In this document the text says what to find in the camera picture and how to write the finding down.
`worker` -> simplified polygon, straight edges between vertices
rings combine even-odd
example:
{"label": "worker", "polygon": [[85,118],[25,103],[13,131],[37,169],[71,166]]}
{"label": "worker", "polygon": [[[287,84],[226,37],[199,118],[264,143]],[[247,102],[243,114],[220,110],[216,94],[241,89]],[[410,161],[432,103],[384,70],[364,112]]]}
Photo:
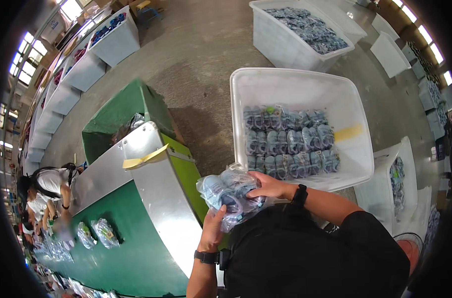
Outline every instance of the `worker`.
{"label": "worker", "polygon": [[[224,297],[399,297],[410,262],[384,226],[347,199],[249,172],[261,182],[248,197],[291,201],[260,211],[235,226],[224,271]],[[186,289],[189,298],[217,295],[223,205],[205,217]],[[310,213],[340,227],[330,235]]]}
{"label": "worker", "polygon": [[31,222],[42,222],[44,230],[48,229],[49,219],[57,217],[54,202],[62,201],[61,216],[70,217],[70,184],[77,168],[74,164],[66,164],[62,168],[46,166],[34,171],[31,176],[21,176],[17,189],[23,201],[26,201],[27,212]]}

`black wristwatch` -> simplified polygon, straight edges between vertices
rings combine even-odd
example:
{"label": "black wristwatch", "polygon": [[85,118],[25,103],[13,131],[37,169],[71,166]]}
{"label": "black wristwatch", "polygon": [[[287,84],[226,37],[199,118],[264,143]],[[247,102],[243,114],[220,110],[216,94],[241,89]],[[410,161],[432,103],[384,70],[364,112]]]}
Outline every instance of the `black wristwatch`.
{"label": "black wristwatch", "polygon": [[307,196],[307,187],[303,184],[299,184],[299,188],[295,191],[294,197],[292,198],[290,204],[302,209],[306,203]]}
{"label": "black wristwatch", "polygon": [[219,264],[219,270],[225,270],[227,263],[231,258],[231,251],[227,248],[223,248],[217,253],[207,253],[194,251],[194,258],[199,259],[201,263],[205,264]]}

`blue stool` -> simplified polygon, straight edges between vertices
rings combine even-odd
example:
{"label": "blue stool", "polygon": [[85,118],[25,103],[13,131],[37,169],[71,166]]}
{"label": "blue stool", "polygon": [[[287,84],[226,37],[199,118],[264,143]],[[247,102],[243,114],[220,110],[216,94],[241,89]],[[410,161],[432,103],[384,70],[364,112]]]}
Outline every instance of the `blue stool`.
{"label": "blue stool", "polygon": [[160,15],[156,11],[156,9],[148,7],[148,5],[150,3],[151,3],[151,1],[144,1],[136,6],[138,20],[140,20],[142,18],[141,16],[144,15],[149,10],[151,10],[151,12],[153,13],[153,16],[151,18],[144,20],[146,28],[148,28],[148,26],[149,26],[149,21],[155,17],[159,17],[160,20],[163,20],[162,15]]}

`pile of shoes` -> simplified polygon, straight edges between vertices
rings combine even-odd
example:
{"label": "pile of shoes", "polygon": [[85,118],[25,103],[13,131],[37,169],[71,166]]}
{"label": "pile of shoes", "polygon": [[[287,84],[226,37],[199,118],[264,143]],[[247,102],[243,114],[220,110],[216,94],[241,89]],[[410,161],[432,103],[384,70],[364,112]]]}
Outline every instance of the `pile of shoes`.
{"label": "pile of shoes", "polygon": [[221,223],[221,230],[226,233],[265,207],[266,197],[246,197],[249,191],[258,187],[260,184],[257,179],[240,164],[232,164],[220,175],[202,177],[196,183],[196,189],[214,213],[226,205],[226,214]]}
{"label": "pile of shoes", "polygon": [[92,45],[91,45],[91,47],[93,47],[96,43],[98,43],[98,41],[100,39],[102,39],[107,33],[112,31],[113,29],[115,29],[115,27],[117,27],[121,22],[125,21],[126,17],[127,17],[127,13],[123,12],[123,13],[117,15],[115,17],[115,19],[110,21],[110,27],[104,26],[102,29],[97,31],[92,36],[92,39],[91,39],[92,40]]}
{"label": "pile of shoes", "polygon": [[348,47],[348,44],[327,27],[322,19],[311,15],[306,9],[286,7],[265,9],[265,12],[289,27],[321,55]]}
{"label": "pile of shoes", "polygon": [[246,154],[250,171],[280,180],[337,172],[340,159],[324,110],[289,111],[283,105],[246,106]]}
{"label": "pile of shoes", "polygon": [[393,203],[395,205],[395,217],[397,217],[405,208],[405,171],[403,170],[403,161],[400,157],[397,157],[390,167],[390,180],[393,191]]}

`plastic bag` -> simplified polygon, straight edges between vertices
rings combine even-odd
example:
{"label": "plastic bag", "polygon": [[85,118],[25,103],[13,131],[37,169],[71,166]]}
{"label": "plastic bag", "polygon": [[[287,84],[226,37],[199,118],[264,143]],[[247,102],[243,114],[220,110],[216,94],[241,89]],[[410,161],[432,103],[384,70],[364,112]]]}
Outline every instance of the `plastic bag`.
{"label": "plastic bag", "polygon": [[98,239],[100,240],[100,242],[102,242],[104,247],[110,249],[112,247],[120,246],[120,243],[115,237],[115,234],[113,233],[113,230],[111,229],[111,226],[106,219],[99,218],[98,221],[92,220],[90,222],[90,225],[92,226],[93,231],[97,234]]}
{"label": "plastic bag", "polygon": [[258,187],[258,180],[247,174],[240,164],[232,164],[219,176],[202,177],[196,183],[196,189],[215,214],[222,205],[226,205],[226,214],[221,224],[221,231],[225,233],[265,207],[266,197],[246,197],[249,191]]}
{"label": "plastic bag", "polygon": [[90,234],[89,227],[83,222],[80,222],[77,226],[77,236],[86,249],[93,249],[93,247],[97,244],[97,241],[93,239]]}

